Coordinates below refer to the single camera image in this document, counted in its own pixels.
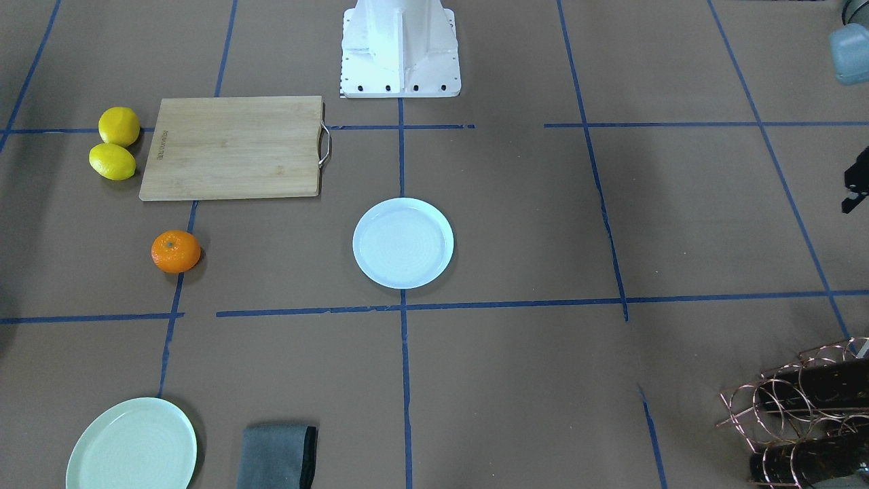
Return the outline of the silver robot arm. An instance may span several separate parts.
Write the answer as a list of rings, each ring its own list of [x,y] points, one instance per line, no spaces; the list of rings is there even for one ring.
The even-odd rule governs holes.
[[[829,36],[834,74],[842,86],[856,86],[868,81],[868,2],[845,1],[840,12],[843,26]],[[849,214],[868,195],[868,149],[857,155],[843,173],[847,197],[841,211]]]

